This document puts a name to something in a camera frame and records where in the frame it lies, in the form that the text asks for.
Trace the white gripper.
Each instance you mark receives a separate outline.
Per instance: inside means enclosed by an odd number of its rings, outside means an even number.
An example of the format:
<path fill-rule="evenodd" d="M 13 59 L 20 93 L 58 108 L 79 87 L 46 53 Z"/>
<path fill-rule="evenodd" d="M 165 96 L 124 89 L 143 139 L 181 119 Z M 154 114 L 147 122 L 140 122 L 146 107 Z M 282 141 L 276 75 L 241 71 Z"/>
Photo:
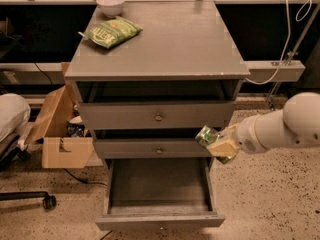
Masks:
<path fill-rule="evenodd" d="M 258 115 L 242 120 L 214 134 L 215 140 L 206 149 L 214 157 L 234 157 L 239 149 L 247 154 L 264 153 L 267 149 L 260 143 L 256 133 Z"/>

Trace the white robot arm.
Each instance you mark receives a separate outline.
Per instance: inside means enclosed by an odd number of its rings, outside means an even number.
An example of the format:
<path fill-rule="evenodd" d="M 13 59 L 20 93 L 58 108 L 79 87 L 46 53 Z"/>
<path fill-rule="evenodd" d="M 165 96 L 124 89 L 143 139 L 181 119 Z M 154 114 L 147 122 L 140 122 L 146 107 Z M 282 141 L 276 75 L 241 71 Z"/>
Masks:
<path fill-rule="evenodd" d="M 214 157 L 265 153 L 275 148 L 320 145 L 320 94 L 299 93 L 281 110 L 258 114 L 225 128 L 222 138 L 207 146 Z"/>

